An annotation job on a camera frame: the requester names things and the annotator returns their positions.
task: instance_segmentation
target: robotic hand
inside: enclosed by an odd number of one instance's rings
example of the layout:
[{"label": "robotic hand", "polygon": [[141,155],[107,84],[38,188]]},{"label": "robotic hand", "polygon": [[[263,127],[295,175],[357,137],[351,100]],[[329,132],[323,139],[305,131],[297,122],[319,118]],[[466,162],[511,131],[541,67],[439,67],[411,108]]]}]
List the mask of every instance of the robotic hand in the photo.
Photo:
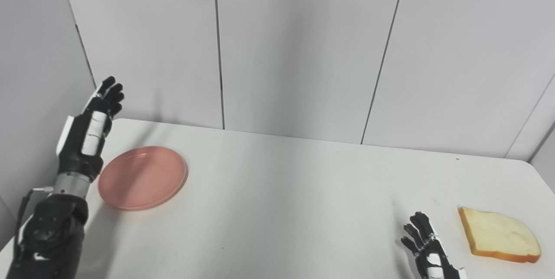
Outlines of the robotic hand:
[{"label": "robotic hand", "polygon": [[422,212],[410,218],[404,230],[414,239],[402,237],[401,242],[414,254],[416,268],[422,279],[467,279],[464,269],[455,269],[447,259],[440,238],[435,235],[430,219]]},{"label": "robotic hand", "polygon": [[[7,279],[75,278],[88,219],[85,196],[102,169],[102,148],[113,117],[121,111],[122,90],[123,85],[110,76],[83,113],[68,117],[56,149],[59,168],[54,187],[30,190],[22,200]],[[34,191],[52,194],[36,204],[20,242],[21,220]]]}]

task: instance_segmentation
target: pink plate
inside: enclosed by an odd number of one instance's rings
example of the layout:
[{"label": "pink plate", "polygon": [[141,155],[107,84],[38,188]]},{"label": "pink plate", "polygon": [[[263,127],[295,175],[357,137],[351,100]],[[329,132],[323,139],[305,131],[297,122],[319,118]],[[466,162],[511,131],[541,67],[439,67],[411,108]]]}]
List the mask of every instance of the pink plate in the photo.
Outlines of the pink plate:
[{"label": "pink plate", "polygon": [[98,180],[104,201],[121,210],[146,210],[169,200],[187,179],[187,166],[172,149],[143,147],[108,164]]}]

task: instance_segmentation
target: robot finger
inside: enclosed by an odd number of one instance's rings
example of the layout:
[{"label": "robot finger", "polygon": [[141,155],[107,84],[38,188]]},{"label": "robot finger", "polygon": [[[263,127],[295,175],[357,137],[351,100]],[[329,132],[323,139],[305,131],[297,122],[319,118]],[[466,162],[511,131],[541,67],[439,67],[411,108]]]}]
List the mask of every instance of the robot finger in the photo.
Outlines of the robot finger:
[{"label": "robot finger", "polygon": [[118,93],[117,95],[115,95],[115,97],[113,97],[111,100],[109,100],[111,103],[120,103],[121,100],[123,100],[123,98],[125,98],[125,95],[121,92]]},{"label": "robot finger", "polygon": [[418,230],[414,228],[412,224],[404,225],[403,229],[415,240],[416,246],[421,249],[424,246],[424,242],[422,242],[422,238],[418,234]]},{"label": "robot finger", "polygon": [[122,84],[116,84],[110,87],[109,91],[105,94],[104,100],[111,102],[123,90]]},{"label": "robot finger", "polygon": [[421,222],[422,227],[424,227],[424,229],[426,231],[426,235],[429,236],[429,235],[434,234],[434,229],[432,228],[432,224],[430,224],[430,218],[428,218],[428,216],[426,216],[426,214],[424,214],[422,212],[416,212],[415,216]]},{"label": "robot finger", "polygon": [[108,89],[115,84],[115,77],[110,76],[102,81],[100,87],[97,89],[96,93],[99,95],[104,95]]},{"label": "robot finger", "polygon": [[114,103],[113,105],[111,105],[110,107],[110,116],[114,117],[116,114],[119,113],[119,111],[121,111],[121,104],[119,103]]},{"label": "robot finger", "polygon": [[410,220],[412,224],[418,228],[418,231],[420,231],[420,236],[422,236],[422,240],[424,240],[424,242],[428,241],[428,239],[430,239],[430,235],[434,234],[434,230],[430,225],[430,219],[426,216],[426,214],[416,212],[413,216],[411,216]]},{"label": "robot finger", "polygon": [[409,249],[413,255],[417,255],[420,253],[420,250],[416,247],[415,243],[410,240],[408,237],[402,237],[401,243]]},{"label": "robot finger", "polygon": [[426,230],[424,229],[424,226],[422,226],[422,223],[420,222],[420,220],[418,220],[416,216],[411,216],[410,220],[411,220],[411,223],[420,232],[420,237],[422,238],[422,241],[427,242],[430,238],[428,237],[428,234],[426,233]]}]

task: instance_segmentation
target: bread slice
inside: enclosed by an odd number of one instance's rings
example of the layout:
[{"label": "bread slice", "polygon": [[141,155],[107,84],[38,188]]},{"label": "bread slice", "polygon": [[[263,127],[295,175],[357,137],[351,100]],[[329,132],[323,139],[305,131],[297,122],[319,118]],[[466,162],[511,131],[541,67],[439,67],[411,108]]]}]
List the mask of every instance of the bread slice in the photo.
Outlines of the bread slice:
[{"label": "bread slice", "polygon": [[520,220],[466,207],[458,213],[472,254],[519,263],[538,261],[538,240]]}]

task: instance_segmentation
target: tabletop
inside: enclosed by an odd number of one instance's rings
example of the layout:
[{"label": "tabletop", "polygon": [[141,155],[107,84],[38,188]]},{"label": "tabletop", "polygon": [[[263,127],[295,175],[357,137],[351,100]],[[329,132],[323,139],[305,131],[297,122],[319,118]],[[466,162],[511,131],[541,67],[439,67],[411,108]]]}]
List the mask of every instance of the tabletop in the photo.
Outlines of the tabletop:
[{"label": "tabletop", "polygon": [[[96,182],[78,279],[412,279],[399,239],[428,214],[455,267],[470,279],[555,273],[555,194],[522,161],[117,119],[105,164],[164,146],[188,164],[168,202],[137,212],[102,201]],[[470,253],[459,206],[525,222],[535,263]],[[0,253],[0,277],[12,243]]]}]

